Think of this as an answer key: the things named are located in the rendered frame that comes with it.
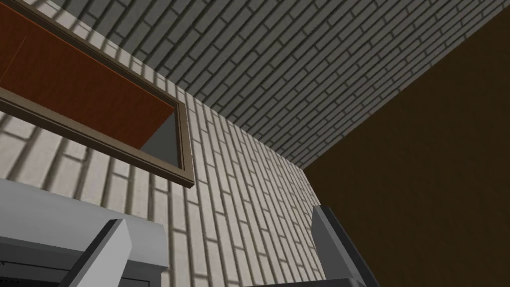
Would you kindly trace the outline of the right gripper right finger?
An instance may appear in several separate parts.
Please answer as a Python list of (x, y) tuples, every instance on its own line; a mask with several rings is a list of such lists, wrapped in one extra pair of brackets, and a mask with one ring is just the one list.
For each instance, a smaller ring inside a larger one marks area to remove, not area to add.
[(342, 287), (380, 287), (330, 207), (313, 207), (311, 234), (327, 280), (340, 279)]

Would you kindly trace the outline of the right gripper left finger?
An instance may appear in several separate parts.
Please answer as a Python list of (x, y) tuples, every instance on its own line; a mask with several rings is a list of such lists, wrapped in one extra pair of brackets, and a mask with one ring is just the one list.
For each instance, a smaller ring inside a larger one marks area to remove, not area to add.
[(126, 221), (109, 220), (59, 287), (118, 287), (131, 249)]

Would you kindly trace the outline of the grey appliance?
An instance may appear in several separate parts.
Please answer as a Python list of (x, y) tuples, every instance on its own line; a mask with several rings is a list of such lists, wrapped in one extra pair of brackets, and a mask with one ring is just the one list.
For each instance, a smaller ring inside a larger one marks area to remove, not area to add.
[(59, 287), (109, 220), (132, 249), (118, 287), (162, 287), (168, 246), (160, 224), (0, 179), (0, 287)]

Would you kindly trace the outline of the brown door leaf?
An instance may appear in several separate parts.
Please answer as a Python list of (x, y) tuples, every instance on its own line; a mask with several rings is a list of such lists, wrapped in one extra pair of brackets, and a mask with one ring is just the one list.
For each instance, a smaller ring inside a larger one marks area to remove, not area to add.
[(175, 110), (3, 3), (0, 87), (136, 149)]

